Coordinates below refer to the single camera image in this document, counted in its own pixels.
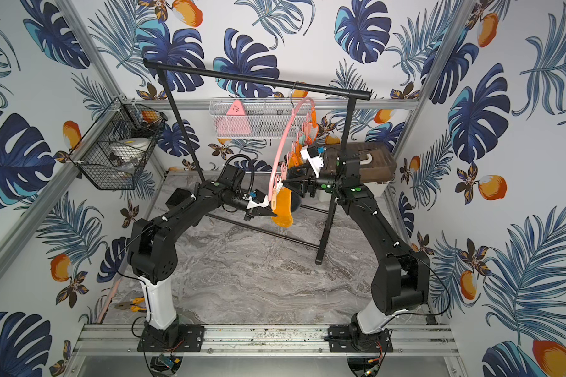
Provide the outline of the orange shoe insole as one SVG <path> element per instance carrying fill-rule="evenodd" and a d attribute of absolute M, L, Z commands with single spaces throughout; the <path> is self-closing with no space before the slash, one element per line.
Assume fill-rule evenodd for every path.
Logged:
<path fill-rule="evenodd" d="M 293 224 L 293 216 L 291 211 L 292 191 L 282 188 L 275 198 L 275 217 L 272 218 L 275 225 L 287 229 Z"/>

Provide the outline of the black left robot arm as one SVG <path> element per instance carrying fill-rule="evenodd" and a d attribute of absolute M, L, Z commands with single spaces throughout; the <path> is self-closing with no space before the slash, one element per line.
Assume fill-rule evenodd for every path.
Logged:
<path fill-rule="evenodd" d="M 175 244 L 185 231 L 222 206 L 242 210 L 249 220 L 274 217 L 267 193 L 243 189 L 244 177 L 241 168 L 228 165 L 215 180 L 197 183 L 191 191 L 176 189 L 168 199 L 165 214 L 134 224 L 127 263 L 141 282 L 146 304 L 139 352 L 178 350 L 186 343 L 193 352 L 201 349 L 201 339 L 183 338 L 191 328 L 180 324 L 174 307 L 171 276 L 179 260 Z"/>

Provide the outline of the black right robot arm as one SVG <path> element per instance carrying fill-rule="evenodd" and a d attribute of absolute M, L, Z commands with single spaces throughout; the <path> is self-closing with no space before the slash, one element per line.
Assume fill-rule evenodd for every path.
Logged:
<path fill-rule="evenodd" d="M 287 170 L 284 187 L 300 196 L 318 190 L 332 194 L 361 229 L 377 259 L 367 306 L 353 315 L 348 326 L 353 349 L 370 352 L 383 341 L 386 325 L 405 316 L 429 298 L 430 262 L 414 251 L 389 224 L 375 196 L 361 183 L 357 161 L 336 161 L 334 174 L 316 174 L 309 163 Z"/>

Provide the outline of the dark grey shoe insole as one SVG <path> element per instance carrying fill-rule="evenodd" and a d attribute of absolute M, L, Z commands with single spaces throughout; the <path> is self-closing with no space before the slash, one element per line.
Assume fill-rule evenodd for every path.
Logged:
<path fill-rule="evenodd" d="M 300 208 L 302 202 L 303 202 L 303 196 L 300 196 L 299 193 L 292 192 L 291 205 L 290 205 L 291 212 L 294 213 L 295 211 L 297 211 Z"/>

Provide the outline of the pink clip hanger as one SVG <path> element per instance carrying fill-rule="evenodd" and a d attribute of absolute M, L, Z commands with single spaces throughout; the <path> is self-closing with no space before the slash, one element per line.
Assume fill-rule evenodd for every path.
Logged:
<path fill-rule="evenodd" d="M 283 188 L 282 182 L 287 179 L 290 163 L 306 161 L 300 155 L 300 150 L 316 142 L 319 130 L 314 99 L 306 96 L 293 104 L 289 120 L 283 128 L 268 182 L 268 199 L 273 209 L 277 207 L 278 194 Z"/>

